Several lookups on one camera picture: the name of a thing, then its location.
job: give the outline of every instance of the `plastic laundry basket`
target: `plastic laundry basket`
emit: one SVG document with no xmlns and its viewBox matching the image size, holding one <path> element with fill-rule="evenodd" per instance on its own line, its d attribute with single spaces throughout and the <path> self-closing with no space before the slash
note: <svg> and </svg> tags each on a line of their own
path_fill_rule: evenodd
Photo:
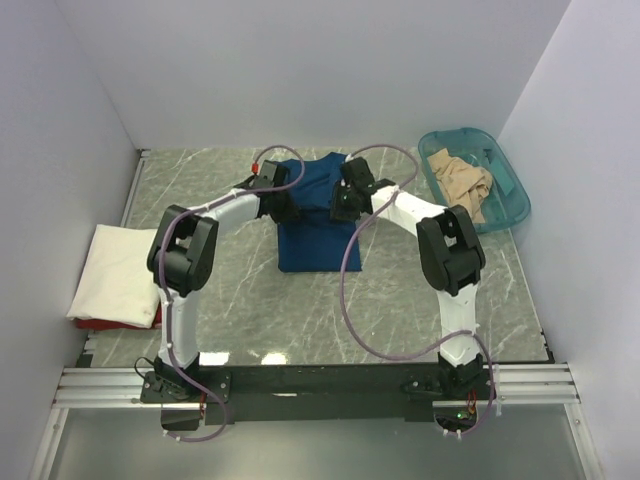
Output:
<svg viewBox="0 0 640 480">
<path fill-rule="evenodd" d="M 493 186 L 481 207 L 486 223 L 474 224 L 478 233 L 511 228 L 527 217 L 531 202 L 507 157 L 491 135 L 476 128 L 436 131 L 420 139 L 418 151 L 436 202 L 448 206 L 427 158 L 443 148 L 447 148 L 452 157 L 484 167 L 493 175 Z"/>
</svg>

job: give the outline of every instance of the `gray wall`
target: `gray wall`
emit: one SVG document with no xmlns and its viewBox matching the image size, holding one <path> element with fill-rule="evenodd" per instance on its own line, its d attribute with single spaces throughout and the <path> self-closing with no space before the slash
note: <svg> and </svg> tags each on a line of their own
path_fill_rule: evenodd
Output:
<svg viewBox="0 0 640 480">
<path fill-rule="evenodd" d="M 53 0 L 0 7 L 0 477 L 26 478 L 60 372 L 64 319 L 98 222 L 116 223 L 135 150 Z"/>
<path fill-rule="evenodd" d="M 569 0 L 57 0 L 138 147 L 497 135 Z"/>
<path fill-rule="evenodd" d="M 531 196 L 517 242 L 610 479 L 640 478 L 640 4 L 573 0 L 499 141 Z"/>
</svg>

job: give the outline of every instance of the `navy blue cloth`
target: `navy blue cloth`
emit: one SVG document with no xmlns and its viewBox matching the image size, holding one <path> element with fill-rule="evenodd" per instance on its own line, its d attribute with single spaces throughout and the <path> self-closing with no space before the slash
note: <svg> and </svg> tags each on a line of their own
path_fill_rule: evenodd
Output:
<svg viewBox="0 0 640 480">
<path fill-rule="evenodd" d="M 289 190 L 300 209 L 300 220 L 278 225 L 278 268 L 283 272 L 337 272 L 347 243 L 356 230 L 354 222 L 329 220 L 333 186 L 342 179 L 340 165 L 345 155 L 330 153 L 320 160 L 305 162 L 305 175 Z M 300 162 L 282 162 L 289 169 L 287 182 L 300 174 Z M 358 242 L 351 250 L 347 271 L 359 272 Z"/>
</svg>

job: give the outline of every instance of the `marble table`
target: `marble table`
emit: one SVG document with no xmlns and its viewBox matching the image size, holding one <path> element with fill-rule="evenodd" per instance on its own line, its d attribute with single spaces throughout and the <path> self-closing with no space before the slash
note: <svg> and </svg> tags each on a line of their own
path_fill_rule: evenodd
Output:
<svg viewBox="0 0 640 480">
<path fill-rule="evenodd" d="M 347 148 L 301 148 L 307 160 Z M 143 158 L 126 225 L 156 228 L 171 204 L 214 199 L 250 174 L 252 148 L 153 150 Z M 284 152 L 275 159 L 290 158 Z M 392 150 L 369 152 L 378 178 L 402 180 L 411 163 Z M 433 201 L 421 175 L 407 190 Z M 544 337 L 509 231 L 481 237 L 487 265 L 477 297 L 478 332 L 498 361 L 546 361 Z M 348 275 L 346 299 L 356 329 L 374 348 L 409 353 L 440 336 L 436 294 L 423 277 L 415 237 L 384 220 L 360 238 L 361 273 Z M 338 274 L 284 274 L 277 268 L 276 227 L 269 218 L 218 239 L 214 273 L 201 293 L 198 345 L 208 363 L 362 363 L 343 324 Z M 160 332 L 100 332 L 93 367 L 130 367 L 154 357 Z M 435 355 L 427 355 L 432 361 Z"/>
</svg>

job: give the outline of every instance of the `purple cable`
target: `purple cable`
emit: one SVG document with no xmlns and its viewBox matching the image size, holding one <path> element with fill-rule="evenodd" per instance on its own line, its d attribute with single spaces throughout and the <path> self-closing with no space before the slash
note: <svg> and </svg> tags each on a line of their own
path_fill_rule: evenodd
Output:
<svg viewBox="0 0 640 480">
<path fill-rule="evenodd" d="M 304 160 L 302 159 L 300 154 L 297 151 L 295 151 L 293 148 L 287 147 L 286 145 L 272 145 L 270 147 L 265 148 L 261 152 L 259 152 L 258 155 L 256 155 L 253 163 L 257 164 L 260 161 L 260 158 L 265 153 L 276 148 L 282 148 L 284 150 L 291 152 L 300 161 L 300 165 L 301 165 L 300 175 L 298 175 L 298 177 L 295 180 L 281 187 L 262 188 L 262 189 L 256 189 L 256 190 L 243 190 L 243 191 L 236 192 L 234 194 L 230 194 L 225 197 L 219 198 L 217 200 L 214 200 L 213 202 L 203 205 L 202 207 L 198 207 L 193 210 L 187 210 L 186 212 L 181 213 L 171 221 L 171 223 L 167 227 L 167 232 L 165 233 L 164 238 L 162 239 L 162 244 L 160 246 L 160 257 L 158 262 L 158 278 L 160 281 L 160 288 L 162 288 L 165 296 L 167 297 L 167 304 L 166 304 L 167 315 L 164 321 L 166 322 L 166 327 L 167 327 L 167 350 L 169 352 L 169 359 L 171 360 L 171 365 L 173 366 L 174 370 L 178 373 L 178 375 L 180 375 L 187 383 L 194 386 L 195 388 L 197 388 L 198 390 L 206 394 L 209 398 L 213 399 L 218 405 L 220 405 L 224 414 L 224 418 L 222 421 L 222 425 L 220 425 L 220 428 L 218 428 L 215 432 L 209 435 L 205 435 L 204 437 L 184 437 L 183 438 L 179 435 L 176 435 L 173 432 L 167 433 L 171 438 L 175 438 L 176 440 L 179 440 L 182 442 L 187 442 L 187 443 L 206 442 L 207 440 L 211 440 L 212 438 L 217 437 L 222 433 L 222 431 L 228 425 L 231 415 L 230 415 L 229 409 L 227 408 L 227 405 L 222 401 L 222 399 L 218 395 L 216 395 L 214 392 L 209 390 L 204 385 L 195 381 L 193 378 L 189 377 L 189 375 L 187 375 L 182 370 L 182 368 L 178 364 L 178 360 L 175 354 L 173 353 L 173 335 L 172 335 L 173 332 L 171 331 L 171 321 L 172 321 L 171 305 L 173 304 L 173 298 L 171 297 L 171 292 L 169 291 L 169 287 L 167 286 L 167 279 L 165 277 L 165 270 L 164 270 L 164 263 L 166 260 L 167 248 L 169 247 L 169 243 L 171 242 L 171 237 L 173 235 L 173 231 L 176 228 L 176 225 L 178 225 L 178 223 L 180 223 L 183 219 L 185 219 L 190 215 L 209 211 L 213 208 L 219 207 L 220 205 L 224 205 L 225 203 L 230 202 L 231 200 L 234 200 L 237 197 L 242 197 L 244 195 L 254 195 L 256 193 L 280 192 L 297 185 L 300 182 L 300 180 L 302 180 L 302 177 L 304 176 L 305 165 L 304 165 Z"/>
<path fill-rule="evenodd" d="M 345 249 L 344 255 L 342 257 L 342 264 L 340 265 L 340 310 L 342 312 L 342 317 L 344 318 L 344 323 L 347 326 L 347 329 L 349 330 L 349 333 L 351 334 L 353 339 L 358 343 L 358 345 L 360 345 L 362 348 L 364 348 L 371 355 L 374 355 L 374 356 L 376 356 L 378 358 L 382 358 L 384 360 L 393 361 L 393 362 L 403 362 L 403 361 L 415 360 L 416 358 L 419 358 L 419 357 L 422 357 L 423 355 L 426 355 L 427 353 L 429 353 L 429 352 L 435 350 L 436 348 L 438 348 L 440 345 L 442 345 L 446 341 L 448 341 L 448 340 L 450 340 L 450 339 L 452 339 L 454 337 L 457 337 L 459 335 L 472 336 L 474 338 L 474 340 L 480 346 L 480 349 L 482 350 L 482 353 L 484 354 L 485 358 L 487 359 L 487 366 L 489 368 L 489 385 L 491 387 L 491 392 L 489 394 L 489 402 L 487 404 L 487 409 L 483 412 L 483 414 L 480 416 L 480 418 L 478 419 L 478 421 L 476 422 L 476 424 L 473 427 L 471 427 L 470 429 L 468 429 L 465 432 L 461 433 L 462 435 L 466 435 L 468 433 L 473 432 L 476 428 L 478 428 L 486 420 L 486 418 L 489 415 L 489 412 L 491 411 L 491 406 L 493 405 L 493 397 L 494 397 L 494 394 L 495 394 L 495 382 L 494 382 L 494 377 L 493 377 L 493 362 L 491 361 L 491 357 L 489 356 L 489 351 L 487 350 L 487 347 L 484 345 L 484 343 L 482 342 L 480 337 L 478 335 L 476 335 L 475 333 L 473 333 L 471 330 L 459 330 L 457 332 L 452 332 L 452 333 L 450 333 L 448 335 L 445 335 L 444 337 L 442 337 L 437 342 L 429 345 L 428 347 L 426 347 L 425 349 L 423 349 L 423 350 L 421 350 L 419 352 L 410 353 L 410 354 L 406 354 L 406 355 L 389 355 L 389 354 L 386 354 L 386 353 L 378 352 L 377 350 L 375 350 L 372 347 L 370 347 L 369 345 L 367 345 L 367 343 L 362 339 L 362 337 L 360 335 L 358 335 L 358 332 L 356 332 L 355 328 L 353 327 L 353 323 L 351 322 L 351 318 L 349 318 L 349 313 L 347 312 L 347 304 L 345 302 L 345 294 L 344 294 L 344 283 L 345 283 L 345 277 L 346 277 L 346 271 L 347 271 L 347 263 L 349 262 L 349 257 L 351 255 L 351 250 L 353 249 L 353 246 L 355 245 L 356 241 L 358 240 L 358 237 L 360 236 L 360 233 L 362 233 L 362 231 L 365 228 L 367 228 L 369 225 L 371 225 L 371 223 L 380 215 L 380 213 L 383 210 L 385 210 L 386 208 L 388 208 L 395 201 L 395 199 L 397 198 L 398 194 L 400 193 L 400 189 L 404 188 L 411 181 L 413 181 L 418 176 L 418 173 L 420 172 L 420 164 L 418 163 L 416 158 L 413 155 L 411 155 L 411 153 L 409 153 L 404 148 L 400 148 L 400 147 L 397 147 L 395 145 L 388 145 L 388 144 L 384 144 L 384 143 L 376 144 L 376 145 L 370 145 L 368 147 L 364 147 L 364 148 L 361 148 L 359 150 L 356 150 L 355 152 L 353 152 L 351 154 L 351 157 L 354 157 L 357 154 L 364 152 L 365 150 L 370 150 L 372 148 L 380 148 L 380 147 L 390 148 L 392 150 L 396 150 L 396 151 L 404 154 L 405 156 L 407 156 L 413 162 L 413 164 L 415 166 L 415 170 L 406 180 L 400 182 L 400 184 L 398 185 L 398 189 L 393 193 L 393 195 L 391 195 L 391 198 L 384 205 L 382 205 L 378 210 L 376 210 L 368 218 L 366 218 L 358 226 L 358 228 L 356 228 L 356 231 L 353 232 L 353 235 L 349 239 L 349 243 L 347 244 L 347 248 Z"/>
</svg>

